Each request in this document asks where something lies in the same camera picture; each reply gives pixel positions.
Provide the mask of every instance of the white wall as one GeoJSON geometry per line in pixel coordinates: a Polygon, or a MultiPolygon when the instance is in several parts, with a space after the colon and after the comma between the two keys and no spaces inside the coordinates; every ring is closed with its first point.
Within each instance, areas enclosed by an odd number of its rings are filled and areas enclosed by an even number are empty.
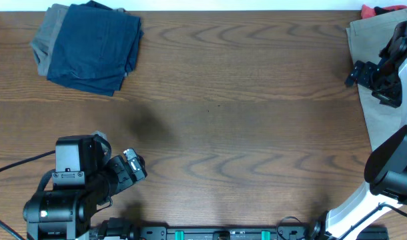
{"type": "MultiPolygon", "coordinates": [[[[52,3],[70,5],[87,0],[0,0],[0,11],[45,11],[52,3]]],[[[359,10],[407,4],[407,0],[97,0],[128,11],[359,10]]]]}

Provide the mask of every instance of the red fabric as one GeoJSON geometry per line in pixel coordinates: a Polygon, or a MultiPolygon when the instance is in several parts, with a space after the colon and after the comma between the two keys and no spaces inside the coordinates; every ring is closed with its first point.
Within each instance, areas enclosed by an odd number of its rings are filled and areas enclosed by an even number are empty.
{"type": "MultiPolygon", "coordinates": [[[[391,7],[383,7],[383,9],[386,10],[401,10],[401,9],[405,9],[407,8],[407,6],[405,5],[397,5],[397,6],[391,6],[391,7]]],[[[362,11],[361,11],[361,17],[362,19],[365,18],[370,18],[376,15],[376,12],[374,9],[372,9],[371,7],[367,6],[367,5],[363,5],[362,6],[362,11]]]]}

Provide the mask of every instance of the wooden table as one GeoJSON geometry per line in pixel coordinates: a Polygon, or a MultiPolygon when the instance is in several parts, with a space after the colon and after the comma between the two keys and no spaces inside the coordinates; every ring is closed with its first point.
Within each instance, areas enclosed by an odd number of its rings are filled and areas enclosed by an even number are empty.
{"type": "MultiPolygon", "coordinates": [[[[137,69],[114,97],[37,75],[28,42],[43,13],[0,13],[0,167],[107,133],[148,178],[93,217],[180,225],[311,221],[363,182],[371,152],[344,28],[357,11],[139,12],[137,69]]],[[[54,156],[0,173],[0,218],[22,210],[54,156]]],[[[379,224],[407,239],[407,219],[379,224]]],[[[0,239],[11,237],[0,229],[0,239]]]]}

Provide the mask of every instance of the light gray fabric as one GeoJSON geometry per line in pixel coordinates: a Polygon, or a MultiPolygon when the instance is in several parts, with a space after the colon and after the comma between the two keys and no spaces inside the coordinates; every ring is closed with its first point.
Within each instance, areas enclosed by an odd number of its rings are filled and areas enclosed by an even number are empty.
{"type": "Polygon", "coordinates": [[[52,51],[68,6],[54,4],[45,13],[45,18],[30,42],[37,64],[37,73],[46,76],[51,63],[52,51]]]}
{"type": "MultiPolygon", "coordinates": [[[[380,61],[378,54],[392,38],[395,26],[406,20],[407,9],[403,9],[351,22],[346,32],[353,62],[361,60],[377,64],[380,61]]],[[[375,150],[399,129],[401,108],[379,104],[380,101],[371,96],[371,91],[361,85],[358,90],[371,148],[375,150]]]]}

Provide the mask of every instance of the navy blue fabric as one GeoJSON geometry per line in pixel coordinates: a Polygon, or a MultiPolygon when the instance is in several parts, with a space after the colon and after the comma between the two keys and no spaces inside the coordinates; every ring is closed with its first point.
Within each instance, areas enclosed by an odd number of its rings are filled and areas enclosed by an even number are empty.
{"type": "Polygon", "coordinates": [[[134,17],[90,1],[71,5],[55,41],[47,79],[112,96],[137,61],[143,32],[134,17]]]}

